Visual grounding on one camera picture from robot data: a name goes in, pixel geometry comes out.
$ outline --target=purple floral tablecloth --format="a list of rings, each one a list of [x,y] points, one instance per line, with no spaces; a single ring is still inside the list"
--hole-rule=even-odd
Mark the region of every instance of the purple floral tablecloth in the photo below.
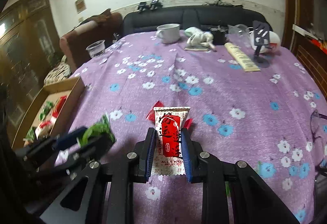
[[[117,142],[105,163],[144,140],[154,126],[146,115],[158,100],[190,106],[192,140],[222,161],[245,160],[301,223],[309,223],[314,167],[327,155],[327,121],[314,145],[310,132],[313,110],[327,114],[317,85],[285,48],[267,56],[269,68],[246,73],[224,46],[216,53],[191,52],[183,50],[185,43],[185,37],[164,45],[155,32],[132,34],[81,66],[73,76],[81,76],[86,89],[70,130],[107,112]],[[76,148],[61,152],[56,164]],[[202,184],[189,184],[185,176],[152,176],[134,186],[135,223],[201,223],[201,210]]]

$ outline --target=brown armchair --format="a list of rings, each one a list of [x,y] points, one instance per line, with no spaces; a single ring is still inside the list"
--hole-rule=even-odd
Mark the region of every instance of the brown armchair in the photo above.
[[[110,9],[101,15],[86,19],[81,25],[61,37],[59,45],[67,56],[66,62],[71,71],[75,72],[82,64],[91,58],[85,50],[90,44],[104,39],[106,45],[111,45],[114,33],[121,34],[123,18],[120,13],[110,13]]]

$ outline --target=black sofa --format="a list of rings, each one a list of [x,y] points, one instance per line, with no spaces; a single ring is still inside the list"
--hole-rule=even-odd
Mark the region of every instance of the black sofa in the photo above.
[[[203,31],[218,25],[252,27],[254,20],[268,23],[262,14],[242,6],[175,6],[127,14],[123,21],[123,35],[156,31],[158,26],[170,23],[180,24],[181,29],[197,27]]]

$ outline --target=cardboard box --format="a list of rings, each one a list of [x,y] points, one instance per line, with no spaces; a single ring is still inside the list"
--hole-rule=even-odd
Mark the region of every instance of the cardboard box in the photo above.
[[[25,138],[28,130],[35,126],[37,127],[41,121],[39,121],[39,114],[42,111],[43,105],[46,101],[51,101],[55,104],[59,97],[67,95],[66,102],[58,115],[57,121],[53,125],[50,131],[50,136],[56,136],[62,132],[65,132],[66,125],[71,116],[75,105],[79,101],[79,98],[84,91],[84,83],[80,77],[73,77],[53,84],[45,85],[37,94],[32,104],[28,108],[25,116],[19,125],[12,149],[22,148],[24,146],[23,138]],[[45,118],[51,119],[51,112]]]

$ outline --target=white cloth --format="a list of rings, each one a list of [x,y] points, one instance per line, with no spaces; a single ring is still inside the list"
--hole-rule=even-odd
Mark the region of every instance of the white cloth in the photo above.
[[[187,40],[188,47],[194,47],[197,50],[215,49],[215,46],[212,44],[214,35],[210,32],[203,32],[196,27],[190,27],[185,30],[185,35],[189,37]]]

